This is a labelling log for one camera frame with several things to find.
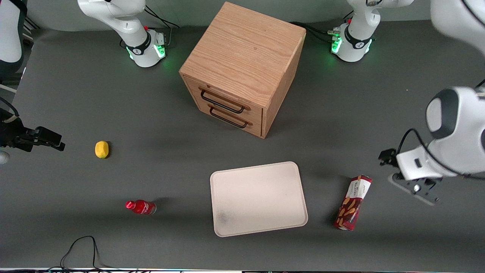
yellow lemon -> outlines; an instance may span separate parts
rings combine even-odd
[[[106,141],[100,141],[96,143],[96,148],[94,149],[96,156],[99,158],[106,158],[110,152],[108,143]]]

gray tabletop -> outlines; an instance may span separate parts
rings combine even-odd
[[[321,25],[323,29],[332,24]],[[7,149],[0,166],[0,266],[58,265],[72,241],[97,239],[117,267],[286,271],[447,271],[485,268],[485,184],[446,179],[428,206],[387,181],[381,150],[426,133],[424,110],[450,85],[475,85],[484,60],[429,21],[385,22],[354,64],[308,36],[295,80],[267,139],[200,113],[178,69],[204,28],[173,33],[168,57],[139,68],[107,32],[42,31],[18,88],[24,124],[63,136],[64,152]],[[112,143],[109,159],[94,154]],[[417,146],[412,137],[405,149]],[[212,226],[214,171],[294,161],[309,220],[304,227],[219,238]],[[373,184],[353,232],[331,223],[349,185]],[[153,216],[124,208],[157,200]],[[81,241],[66,260],[90,267]]]

red and white box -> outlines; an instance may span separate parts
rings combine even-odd
[[[341,230],[354,230],[359,216],[360,205],[371,183],[372,179],[365,175],[352,178],[347,194],[340,206],[337,219],[335,219],[334,227]]]

wooden drawer cabinet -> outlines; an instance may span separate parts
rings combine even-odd
[[[200,111],[265,138],[295,77],[305,33],[226,2],[179,72]]]

black metal handle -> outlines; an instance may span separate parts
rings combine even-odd
[[[213,101],[213,100],[211,100],[211,99],[209,99],[209,98],[206,98],[206,97],[204,97],[204,94],[206,93],[206,91],[205,91],[205,90],[203,90],[203,89],[201,89],[201,90],[202,90],[202,92],[200,93],[200,96],[201,96],[201,97],[202,97],[204,100],[206,100],[206,101],[208,101],[208,102],[210,102],[210,103],[213,103],[213,104],[217,105],[217,106],[218,106],[218,107],[220,107],[220,108],[224,108],[225,110],[227,110],[227,111],[231,111],[232,113],[235,113],[235,114],[240,114],[240,113],[242,113],[242,112],[244,111],[244,106],[241,106],[241,109],[240,109],[240,110],[236,110],[236,109],[232,109],[231,107],[227,107],[227,106],[225,106],[225,105],[223,105],[223,104],[220,104],[220,103],[218,103],[218,102],[216,102],[216,101]]]
[[[232,122],[232,121],[230,121],[230,120],[228,120],[228,119],[225,119],[225,118],[223,118],[223,117],[221,117],[221,116],[219,116],[219,115],[214,114],[214,113],[212,112],[213,110],[214,110],[214,107],[211,107],[211,108],[210,108],[210,111],[209,111],[209,113],[210,113],[210,114],[211,114],[213,117],[216,117],[216,118],[218,118],[218,119],[220,119],[220,120],[222,120],[222,121],[225,121],[225,122],[227,122],[227,123],[229,123],[229,124],[231,124],[231,125],[234,125],[234,126],[236,126],[236,127],[238,127],[238,128],[244,129],[244,128],[246,128],[246,126],[247,126],[247,124],[248,124],[248,122],[246,121],[246,122],[244,123],[244,125],[239,125],[239,124],[237,124],[237,123],[235,123],[235,122]]]

